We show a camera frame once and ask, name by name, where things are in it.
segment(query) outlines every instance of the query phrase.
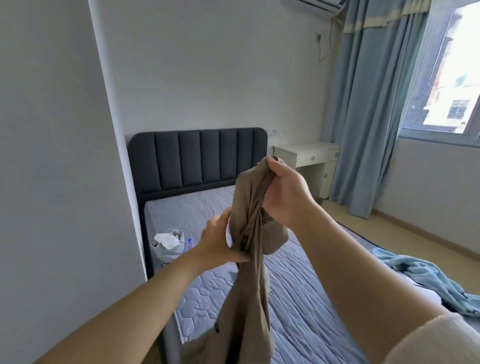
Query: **hand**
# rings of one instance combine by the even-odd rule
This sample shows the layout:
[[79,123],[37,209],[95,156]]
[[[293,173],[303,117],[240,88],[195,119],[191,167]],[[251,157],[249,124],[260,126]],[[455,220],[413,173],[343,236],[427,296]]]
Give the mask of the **hand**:
[[231,208],[227,208],[222,215],[215,216],[207,222],[202,231],[202,238],[196,247],[190,250],[201,272],[219,267],[228,262],[248,262],[250,257],[242,252],[230,249],[225,233],[230,217]]
[[312,204],[316,205],[302,175],[283,161],[267,158],[276,177],[265,192],[262,207],[280,224],[294,229],[297,221]]

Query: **black headboard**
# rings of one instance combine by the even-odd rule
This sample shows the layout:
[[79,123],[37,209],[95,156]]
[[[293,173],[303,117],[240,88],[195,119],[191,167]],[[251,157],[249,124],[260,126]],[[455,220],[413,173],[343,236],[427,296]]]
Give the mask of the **black headboard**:
[[147,201],[235,184],[237,176],[255,166],[267,151],[261,128],[147,132],[128,143],[137,195],[145,264],[153,276],[144,206]]

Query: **blue curtain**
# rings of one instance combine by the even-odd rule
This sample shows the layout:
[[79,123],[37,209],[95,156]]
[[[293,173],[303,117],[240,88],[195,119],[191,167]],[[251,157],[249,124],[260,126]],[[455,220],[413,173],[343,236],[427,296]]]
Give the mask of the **blue curtain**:
[[322,140],[340,146],[330,199],[368,218],[397,138],[430,1],[351,0]]

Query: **white sleeve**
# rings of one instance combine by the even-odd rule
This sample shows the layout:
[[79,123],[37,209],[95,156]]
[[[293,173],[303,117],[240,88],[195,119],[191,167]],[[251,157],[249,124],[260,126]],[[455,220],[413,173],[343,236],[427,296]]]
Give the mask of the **white sleeve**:
[[480,334],[459,314],[440,316],[408,334],[385,364],[480,363]]

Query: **wooden floor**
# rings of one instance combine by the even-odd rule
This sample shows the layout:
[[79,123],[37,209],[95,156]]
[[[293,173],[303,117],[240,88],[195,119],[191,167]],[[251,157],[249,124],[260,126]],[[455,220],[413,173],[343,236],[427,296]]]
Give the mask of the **wooden floor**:
[[[480,294],[480,262],[461,255],[422,236],[412,233],[379,216],[369,220],[347,213],[344,206],[326,200],[322,207],[339,223],[385,249],[434,262],[451,279],[470,293]],[[144,364],[159,364],[158,348],[154,346]]]

